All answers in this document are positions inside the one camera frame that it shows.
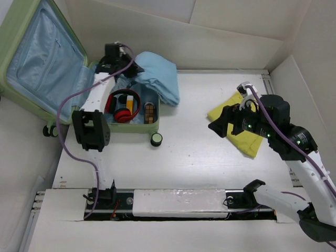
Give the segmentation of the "yellow shorts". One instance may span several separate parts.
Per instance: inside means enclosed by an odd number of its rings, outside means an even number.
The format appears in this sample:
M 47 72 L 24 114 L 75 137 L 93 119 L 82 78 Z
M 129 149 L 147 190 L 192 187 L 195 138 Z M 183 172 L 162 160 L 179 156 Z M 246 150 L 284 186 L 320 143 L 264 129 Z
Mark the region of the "yellow shorts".
M 213 110 L 211 110 L 207 117 L 210 120 L 210 122 L 215 121 L 222 113 L 223 107 L 225 106 L 232 106 L 237 103 L 240 103 L 242 101 L 242 96 L 237 91 L 235 92 L 227 101 L 220 104 Z M 232 135 L 231 132 L 233 130 L 233 125 L 228 124 L 227 129 L 227 138 L 229 141 L 241 152 L 243 152 L 248 157 L 254 159 L 257 155 L 257 152 L 260 148 L 260 145 L 263 141 L 263 138 L 260 136 L 257 136 L 251 132 L 244 131 L 240 133 L 239 135 Z

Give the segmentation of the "orange sunscreen tube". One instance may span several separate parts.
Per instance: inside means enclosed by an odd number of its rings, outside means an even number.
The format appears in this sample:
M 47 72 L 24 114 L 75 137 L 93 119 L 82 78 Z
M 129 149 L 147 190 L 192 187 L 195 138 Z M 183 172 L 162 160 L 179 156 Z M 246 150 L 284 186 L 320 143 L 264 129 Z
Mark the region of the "orange sunscreen tube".
M 133 96 L 127 96 L 126 108 L 130 111 L 130 114 L 133 115 Z

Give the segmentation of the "light blue cloth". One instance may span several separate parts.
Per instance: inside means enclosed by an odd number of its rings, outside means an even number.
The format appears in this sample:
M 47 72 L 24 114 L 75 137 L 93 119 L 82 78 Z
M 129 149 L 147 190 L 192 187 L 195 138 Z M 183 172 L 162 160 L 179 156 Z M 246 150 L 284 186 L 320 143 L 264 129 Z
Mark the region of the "light blue cloth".
M 161 101 L 178 106 L 180 103 L 176 64 L 150 51 L 144 51 L 134 61 L 143 69 L 132 82 L 141 84 L 157 93 Z

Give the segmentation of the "red black headphones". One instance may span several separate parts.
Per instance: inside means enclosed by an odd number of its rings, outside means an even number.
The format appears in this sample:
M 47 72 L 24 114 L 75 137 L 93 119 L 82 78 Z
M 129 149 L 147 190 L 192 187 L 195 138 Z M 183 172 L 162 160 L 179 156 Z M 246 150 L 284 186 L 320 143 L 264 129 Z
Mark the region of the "red black headphones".
M 118 97 L 120 95 L 133 96 L 133 115 L 130 114 L 130 111 L 126 108 L 126 105 L 120 104 L 118 102 Z M 106 114 L 113 115 L 116 123 L 127 123 L 133 120 L 140 112 L 140 107 L 141 99 L 137 92 L 131 89 L 119 89 L 109 94 L 104 112 Z

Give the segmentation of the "brown eyeshadow palette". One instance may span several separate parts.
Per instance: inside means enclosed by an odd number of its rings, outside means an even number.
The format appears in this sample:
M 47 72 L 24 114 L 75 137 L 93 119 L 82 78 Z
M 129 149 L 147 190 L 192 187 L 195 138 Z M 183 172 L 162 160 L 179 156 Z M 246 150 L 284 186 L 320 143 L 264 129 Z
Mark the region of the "brown eyeshadow palette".
M 147 104 L 144 106 L 144 123 L 152 124 L 154 122 L 154 112 L 155 107 L 152 104 Z

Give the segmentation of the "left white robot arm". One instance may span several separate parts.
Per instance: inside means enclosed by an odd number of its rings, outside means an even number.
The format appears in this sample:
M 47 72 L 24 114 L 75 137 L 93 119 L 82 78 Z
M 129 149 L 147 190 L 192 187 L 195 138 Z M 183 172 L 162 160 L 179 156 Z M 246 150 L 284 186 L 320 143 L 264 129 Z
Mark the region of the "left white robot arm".
M 80 110 L 72 113 L 72 123 L 77 142 L 87 151 L 90 160 L 87 163 L 93 165 L 97 187 L 92 189 L 92 209 L 98 204 L 105 208 L 112 208 L 117 203 L 117 195 L 105 190 L 99 192 L 106 185 L 106 172 L 101 152 L 110 142 L 110 128 L 104 116 L 105 106 L 110 91 L 116 85 L 115 76 L 125 72 L 133 63 L 133 58 L 124 49 L 126 45 L 119 42 L 105 45 L 105 55 L 95 68 L 94 84 L 88 89 L 89 95 Z

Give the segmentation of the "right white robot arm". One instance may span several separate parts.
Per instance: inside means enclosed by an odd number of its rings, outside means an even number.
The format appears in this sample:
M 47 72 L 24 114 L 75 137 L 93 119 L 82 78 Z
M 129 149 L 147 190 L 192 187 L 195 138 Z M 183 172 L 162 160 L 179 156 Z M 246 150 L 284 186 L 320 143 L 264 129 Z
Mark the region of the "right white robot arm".
M 244 203 L 281 212 L 315 242 L 334 242 L 335 184 L 323 166 L 316 142 L 308 130 L 290 122 L 290 105 L 282 97 L 263 95 L 256 102 L 256 110 L 243 102 L 224 106 L 208 128 L 221 138 L 250 132 L 267 139 L 269 147 L 294 171 L 310 201 L 254 180 L 244 187 Z

